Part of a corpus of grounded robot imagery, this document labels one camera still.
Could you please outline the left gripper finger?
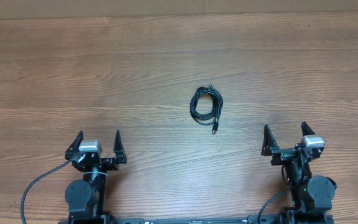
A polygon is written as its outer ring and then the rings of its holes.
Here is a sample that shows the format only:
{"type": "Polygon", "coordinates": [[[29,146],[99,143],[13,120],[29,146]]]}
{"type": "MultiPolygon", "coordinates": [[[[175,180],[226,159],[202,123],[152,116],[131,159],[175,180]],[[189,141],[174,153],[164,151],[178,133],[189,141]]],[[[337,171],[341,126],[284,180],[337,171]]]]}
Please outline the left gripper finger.
{"type": "Polygon", "coordinates": [[[117,160],[118,164],[126,164],[127,163],[127,155],[126,155],[126,152],[122,145],[121,134],[120,134],[119,130],[116,131],[113,152],[116,155],[116,160],[117,160]]]}
{"type": "Polygon", "coordinates": [[[80,143],[83,140],[83,131],[80,131],[75,140],[70,144],[68,149],[65,151],[65,159],[71,160],[76,152],[79,151],[80,143]]]}

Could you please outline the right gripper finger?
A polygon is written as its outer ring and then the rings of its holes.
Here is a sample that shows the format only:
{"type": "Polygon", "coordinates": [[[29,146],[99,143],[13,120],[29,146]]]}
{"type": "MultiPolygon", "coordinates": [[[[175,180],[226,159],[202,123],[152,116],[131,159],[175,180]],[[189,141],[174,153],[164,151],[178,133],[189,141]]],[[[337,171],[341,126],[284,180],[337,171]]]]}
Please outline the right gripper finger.
{"type": "Polygon", "coordinates": [[[266,124],[264,126],[264,141],[262,144],[261,155],[272,156],[276,154],[278,150],[279,150],[279,146],[276,142],[276,139],[273,136],[270,126],[266,124]]]}
{"type": "Polygon", "coordinates": [[[301,123],[301,130],[303,136],[315,135],[315,132],[309,127],[306,121],[301,123]]]}

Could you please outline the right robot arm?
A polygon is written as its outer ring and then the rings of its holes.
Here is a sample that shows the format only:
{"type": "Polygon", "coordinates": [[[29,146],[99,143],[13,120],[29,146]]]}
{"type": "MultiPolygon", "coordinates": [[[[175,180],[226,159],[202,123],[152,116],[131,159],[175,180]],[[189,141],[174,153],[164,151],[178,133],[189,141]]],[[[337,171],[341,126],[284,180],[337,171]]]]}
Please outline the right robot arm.
{"type": "Polygon", "coordinates": [[[271,165],[280,166],[282,179],[288,188],[264,203],[257,215],[257,223],[333,223],[326,212],[332,209],[337,185],[329,177],[316,175],[309,163],[320,158],[325,141],[306,122],[301,124],[302,139],[293,148],[281,149],[269,125],[264,126],[261,155],[272,158],[271,165]],[[275,216],[263,215],[265,208],[279,197],[291,193],[292,206],[282,208],[275,216]]]}

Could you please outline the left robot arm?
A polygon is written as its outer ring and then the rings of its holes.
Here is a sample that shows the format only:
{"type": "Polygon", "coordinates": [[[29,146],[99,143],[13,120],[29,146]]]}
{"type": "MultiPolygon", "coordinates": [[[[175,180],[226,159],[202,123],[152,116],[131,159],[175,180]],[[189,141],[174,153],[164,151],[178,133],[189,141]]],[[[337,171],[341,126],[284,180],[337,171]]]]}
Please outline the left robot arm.
{"type": "Polygon", "coordinates": [[[120,132],[114,140],[114,157],[101,157],[102,147],[97,139],[85,140],[83,131],[65,152],[65,159],[83,173],[65,190],[68,223],[117,223],[111,212],[104,210],[108,172],[119,170],[127,162],[120,132]]]}

